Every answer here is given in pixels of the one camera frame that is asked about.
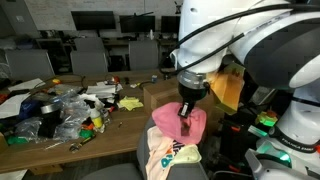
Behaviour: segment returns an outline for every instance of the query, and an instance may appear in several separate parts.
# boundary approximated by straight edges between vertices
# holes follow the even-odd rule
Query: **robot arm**
[[[292,11],[295,8],[284,8],[288,3],[284,0],[184,1],[179,40],[189,40],[171,54],[176,62],[179,93],[183,97],[179,115],[187,117],[196,101],[205,97],[208,84],[214,82],[228,47],[258,85],[275,89],[298,88],[294,94],[296,100],[292,101],[276,124],[285,141],[279,138],[261,141],[295,158],[291,168],[294,171],[279,171],[282,177],[292,177],[290,172],[319,175],[319,154],[315,149],[320,140],[317,114],[320,112],[320,101],[315,98],[314,92],[320,84],[316,81],[320,77],[320,9],[314,7],[312,11]],[[279,4],[282,9],[233,18],[199,34],[192,33],[232,14]],[[299,151],[299,148],[309,147],[312,147],[312,152]],[[260,162],[270,165],[267,168],[280,168],[269,161]],[[254,174],[255,177],[269,179],[259,173]]]
[[[288,2],[284,0],[225,0],[223,2],[185,0],[182,9],[179,39],[183,40],[199,27],[226,16],[248,9],[279,4],[285,5]],[[180,49],[175,50],[171,57],[176,62],[176,69],[188,67],[198,59],[202,58],[203,60],[197,65],[179,71],[177,76],[180,83],[179,92],[183,97],[184,104],[179,115],[187,117],[196,101],[205,97],[208,91],[208,84],[214,82],[215,74],[220,67],[227,48],[223,48],[215,55],[205,58],[207,54],[219,49],[230,42],[233,36],[241,33],[241,37],[236,36],[241,39],[232,44],[229,49],[245,65],[257,84],[284,89],[308,83],[305,80],[303,80],[304,82],[300,80],[300,83],[297,83],[294,79],[303,77],[312,81],[320,77],[319,73],[314,73],[312,77],[310,74],[307,77],[306,73],[297,73],[299,69],[301,70],[301,67],[304,67],[310,61],[310,59],[304,59],[303,55],[307,54],[313,59],[314,54],[320,54],[319,49],[314,48],[315,38],[307,43],[307,46],[312,48],[304,48],[306,43],[301,43],[305,42],[304,38],[306,37],[317,37],[319,23],[313,22],[313,20],[319,17],[319,13],[300,13],[287,17],[289,13],[285,13],[290,11],[291,9],[278,9],[235,18],[193,36],[184,42]],[[309,29],[301,30],[301,28],[304,29],[302,26],[305,23],[311,23],[313,26],[308,26]],[[296,31],[290,35],[282,32],[284,30],[288,31],[288,28],[296,28]],[[268,45],[268,48],[261,48],[261,46],[266,45]],[[290,52],[293,49],[298,49],[299,51],[294,51],[296,53],[292,54]]]

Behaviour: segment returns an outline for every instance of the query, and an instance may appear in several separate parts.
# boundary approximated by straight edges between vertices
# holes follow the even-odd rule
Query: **computer monitor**
[[[122,33],[155,31],[155,16],[120,16]]]
[[[77,30],[116,29],[113,11],[72,11]]]
[[[162,33],[179,33],[180,16],[162,16],[161,32]]]

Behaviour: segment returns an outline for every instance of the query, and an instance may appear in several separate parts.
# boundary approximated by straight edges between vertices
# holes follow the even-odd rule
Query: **laboratory room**
[[[0,180],[320,179],[319,0],[0,0]]]

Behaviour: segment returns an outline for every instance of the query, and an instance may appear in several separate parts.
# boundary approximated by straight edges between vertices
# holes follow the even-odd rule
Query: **chair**
[[[149,159],[149,147],[147,143],[147,131],[149,128],[155,126],[152,118],[147,122],[143,134],[140,138],[137,158],[139,167],[135,164],[127,163],[101,169],[85,176],[82,180],[91,179],[108,179],[108,180],[143,180],[147,179],[145,166]],[[208,179],[202,165],[195,164],[180,164],[171,167],[167,180],[185,180],[185,179]]]
[[[108,63],[104,52],[72,51],[70,56],[73,74],[104,75],[108,72]]]
[[[131,70],[157,69],[159,49],[156,41],[130,41],[129,57]]]
[[[99,37],[74,39],[77,51],[102,51],[105,52],[103,41]]]
[[[8,50],[5,53],[12,79],[47,79],[55,75],[47,50]]]

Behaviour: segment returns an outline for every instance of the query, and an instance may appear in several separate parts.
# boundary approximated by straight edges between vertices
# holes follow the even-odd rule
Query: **gray carpet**
[[[99,169],[130,162],[137,163],[136,152],[68,163],[63,165],[63,171],[59,173],[35,176],[30,171],[28,171],[23,180],[79,180],[85,175]]]

